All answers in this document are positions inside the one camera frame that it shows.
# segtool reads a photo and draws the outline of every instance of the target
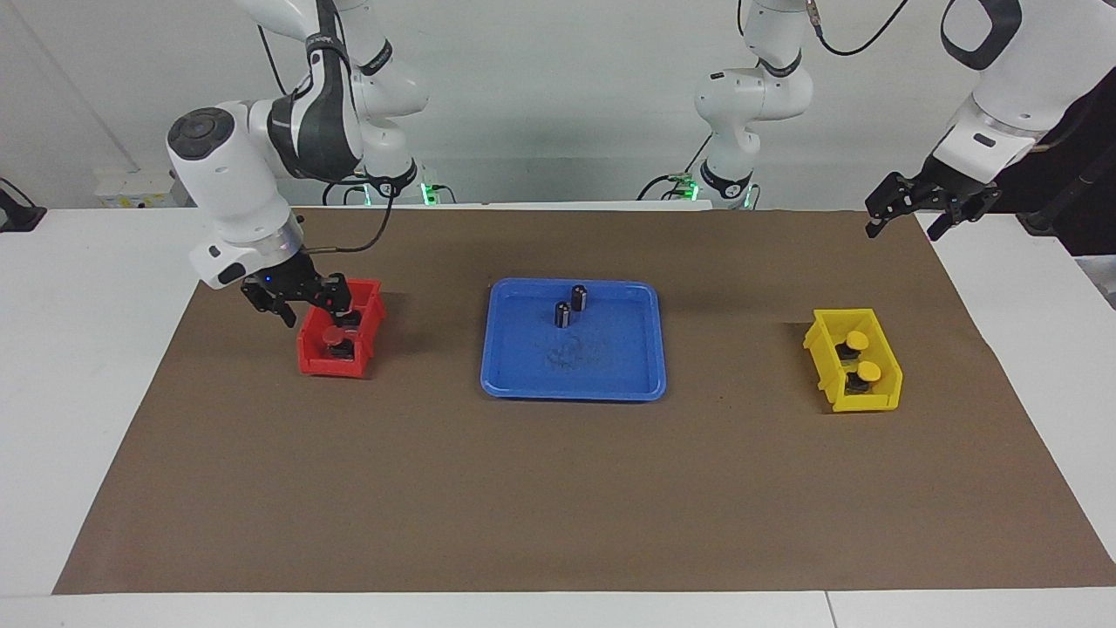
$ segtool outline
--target white wall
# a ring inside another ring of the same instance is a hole
[[[859,44],[895,1],[821,2],[830,40]],[[913,2],[852,59],[808,39],[812,108],[757,125],[764,205],[862,206],[888,171],[917,170],[975,83],[939,42],[945,4]],[[376,9],[433,88],[430,107],[401,122],[414,152],[468,201],[632,197],[685,165],[708,133],[692,103],[699,78],[754,62],[732,0]],[[94,168],[132,160],[165,171],[163,137],[184,112],[276,95],[253,23],[230,0],[0,0],[0,174],[48,204],[95,204]],[[37,45],[57,66],[33,59]],[[273,37],[272,47],[294,83],[301,45]],[[283,189],[305,202],[320,185]]]

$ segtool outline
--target yellow bin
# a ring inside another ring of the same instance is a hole
[[[859,360],[843,364],[837,346],[845,342],[852,331],[867,336],[868,348],[860,352]],[[814,326],[806,334],[802,347],[810,350],[818,369],[818,390],[826,392],[835,413],[898,408],[903,371],[872,309],[815,309]],[[868,393],[849,395],[845,385],[848,374],[856,371],[859,361],[875,363],[881,369],[881,378],[870,385]]]

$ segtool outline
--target green light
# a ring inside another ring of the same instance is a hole
[[[421,183],[422,200],[426,204],[437,204],[437,192],[426,183]]]

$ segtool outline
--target yellow cap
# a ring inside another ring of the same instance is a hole
[[[845,337],[845,347],[853,351],[864,351],[868,349],[868,337],[864,332],[852,331]]]
[[[884,377],[884,374],[875,363],[860,363],[856,368],[856,377],[870,384],[879,381],[879,378]]]

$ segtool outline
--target black stand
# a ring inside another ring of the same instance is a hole
[[[0,224],[0,233],[33,231],[47,214],[47,207],[23,206],[3,190],[0,190],[0,209],[8,214],[8,221]]]
[[[1116,165],[1116,144],[1108,146],[1108,149],[1093,160],[1085,172],[1079,174],[1069,185],[1066,185],[1061,192],[1058,192],[1058,195],[1046,206],[1031,213],[1017,213],[1016,218],[1019,219],[1023,229],[1032,235],[1058,236],[1058,231],[1054,226],[1055,221],[1114,165]]]

